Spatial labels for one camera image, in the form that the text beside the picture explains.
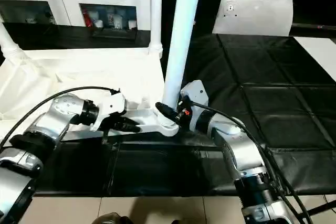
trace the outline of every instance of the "black table surface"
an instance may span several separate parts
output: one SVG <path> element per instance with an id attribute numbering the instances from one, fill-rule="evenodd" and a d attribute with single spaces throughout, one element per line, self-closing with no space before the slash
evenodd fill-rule
<path id="1" fill-rule="evenodd" d="M 7 25 L 26 50 L 146 47 L 96 39 L 86 28 Z M 164 49 L 162 68 L 168 49 Z M 209 105 L 241 119 L 301 195 L 336 194 L 336 85 L 290 37 L 202 35 L 192 39 L 183 85 L 202 80 Z M 62 142 L 47 163 L 37 195 L 235 195 L 220 149 L 180 131 Z"/>

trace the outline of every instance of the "red item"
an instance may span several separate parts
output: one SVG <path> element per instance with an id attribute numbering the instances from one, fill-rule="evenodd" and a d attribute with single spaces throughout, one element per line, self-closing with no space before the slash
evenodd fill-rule
<path id="1" fill-rule="evenodd" d="M 86 9 L 82 9 L 82 13 L 83 13 L 83 18 L 84 18 L 84 21 L 85 21 L 85 25 L 87 27 L 92 27 L 93 26 L 93 23 L 90 19 L 90 16 L 88 14 L 88 11 Z"/>

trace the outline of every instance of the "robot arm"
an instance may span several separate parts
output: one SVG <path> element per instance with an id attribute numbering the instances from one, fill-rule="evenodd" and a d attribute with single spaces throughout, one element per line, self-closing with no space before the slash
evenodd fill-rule
<path id="1" fill-rule="evenodd" d="M 202 82 L 189 83 L 181 90 L 181 97 L 178 112 L 162 103 L 157 103 L 156 107 L 179 126 L 204 133 L 222 147 L 224 160 L 243 205 L 245 222 L 294 223 L 287 206 L 271 185 L 255 143 L 230 119 L 191 103 L 207 105 L 208 97 Z"/>
<path id="2" fill-rule="evenodd" d="M 134 121 L 124 124 L 131 121 L 121 117 L 124 110 L 125 98 L 118 91 L 98 106 L 69 93 L 55 98 L 22 135 L 13 136 L 12 146 L 0 153 L 0 223 L 19 222 L 32 201 L 36 178 L 70 124 L 138 132 Z"/>

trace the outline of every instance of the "white pillow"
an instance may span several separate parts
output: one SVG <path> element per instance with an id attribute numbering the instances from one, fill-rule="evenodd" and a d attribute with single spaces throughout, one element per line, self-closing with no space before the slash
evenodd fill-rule
<path id="1" fill-rule="evenodd" d="M 293 0 L 222 0 L 214 34 L 288 36 Z"/>

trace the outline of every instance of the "white pole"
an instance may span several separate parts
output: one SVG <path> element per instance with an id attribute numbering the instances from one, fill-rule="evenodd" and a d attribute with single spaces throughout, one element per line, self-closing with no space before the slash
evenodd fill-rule
<path id="1" fill-rule="evenodd" d="M 163 103 L 176 110 L 198 0 L 177 0 Z"/>
<path id="2" fill-rule="evenodd" d="M 2 53 L 6 53 L 9 50 L 14 50 L 18 45 L 12 40 L 11 36 L 7 32 L 4 24 L 0 22 L 0 46 Z"/>
<path id="3" fill-rule="evenodd" d="M 15 43 L 4 24 L 0 22 L 0 46 L 4 57 L 13 64 L 19 64 L 21 60 L 26 59 L 26 54 L 22 51 L 17 43 Z"/>
<path id="4" fill-rule="evenodd" d="M 149 52 L 162 53 L 161 44 L 162 0 L 151 0 L 151 42 Z"/>

